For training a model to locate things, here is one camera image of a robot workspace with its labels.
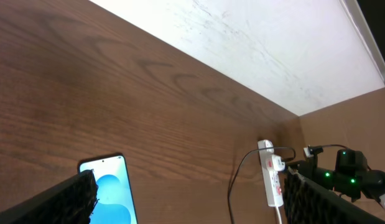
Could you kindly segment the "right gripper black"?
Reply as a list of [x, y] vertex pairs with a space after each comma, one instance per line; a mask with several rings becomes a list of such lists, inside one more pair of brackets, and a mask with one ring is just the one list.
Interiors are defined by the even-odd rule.
[[295, 161], [287, 163], [287, 179], [292, 180], [295, 174], [300, 174], [306, 179], [310, 179], [312, 182], [319, 184], [316, 176], [317, 162], [313, 160], [307, 161]]

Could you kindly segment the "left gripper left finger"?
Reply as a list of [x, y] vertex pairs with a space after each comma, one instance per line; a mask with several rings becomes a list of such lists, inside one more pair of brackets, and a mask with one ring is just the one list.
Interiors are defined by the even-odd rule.
[[0, 212], [0, 224], [89, 224], [97, 192], [93, 171], [85, 170]]

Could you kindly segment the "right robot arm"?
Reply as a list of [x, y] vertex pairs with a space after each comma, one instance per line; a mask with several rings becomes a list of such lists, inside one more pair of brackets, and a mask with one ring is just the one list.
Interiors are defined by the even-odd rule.
[[333, 170], [320, 168], [318, 155], [327, 147], [333, 147], [333, 145], [307, 146], [304, 148], [305, 159], [288, 162], [286, 167], [324, 189], [348, 196], [352, 202], [360, 199], [363, 194], [385, 209], [385, 172], [372, 170], [361, 151], [352, 150], [340, 144], [335, 145], [339, 148], [335, 168]]

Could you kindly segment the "blue Galaxy smartphone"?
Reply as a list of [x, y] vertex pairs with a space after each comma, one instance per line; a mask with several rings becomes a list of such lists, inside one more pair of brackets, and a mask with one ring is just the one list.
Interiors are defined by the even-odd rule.
[[126, 158], [122, 153], [81, 160], [77, 170], [91, 170], [98, 186], [97, 203], [90, 215], [92, 224], [138, 223]]

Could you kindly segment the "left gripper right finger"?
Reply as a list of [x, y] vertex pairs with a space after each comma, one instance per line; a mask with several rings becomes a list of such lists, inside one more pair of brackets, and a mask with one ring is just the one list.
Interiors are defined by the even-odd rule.
[[288, 180], [286, 172], [283, 199], [288, 223], [385, 223], [354, 205], [348, 196], [324, 189], [300, 174]]

